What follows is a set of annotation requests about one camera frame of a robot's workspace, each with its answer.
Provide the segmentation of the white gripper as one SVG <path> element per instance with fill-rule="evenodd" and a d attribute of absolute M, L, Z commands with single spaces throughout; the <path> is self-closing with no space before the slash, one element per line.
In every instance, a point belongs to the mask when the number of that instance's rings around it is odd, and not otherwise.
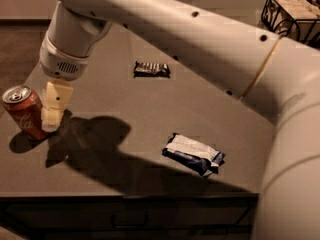
<path fill-rule="evenodd" d="M 73 87 L 68 81 L 74 81 L 83 75 L 89 57 L 74 56 L 59 50 L 48 34 L 45 34 L 39 52 L 39 63 L 46 75 L 58 78 L 48 81 L 46 87 L 41 88 L 42 129 L 52 132 L 60 126 L 73 94 Z"/>

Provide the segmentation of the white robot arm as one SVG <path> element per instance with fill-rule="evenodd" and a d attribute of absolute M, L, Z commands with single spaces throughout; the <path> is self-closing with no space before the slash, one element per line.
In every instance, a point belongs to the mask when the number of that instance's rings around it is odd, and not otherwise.
<path fill-rule="evenodd" d="M 87 62 L 72 21 L 123 25 L 276 126 L 252 240 L 320 240 L 320 55 L 272 32 L 176 0 L 58 0 L 41 51 Z"/>

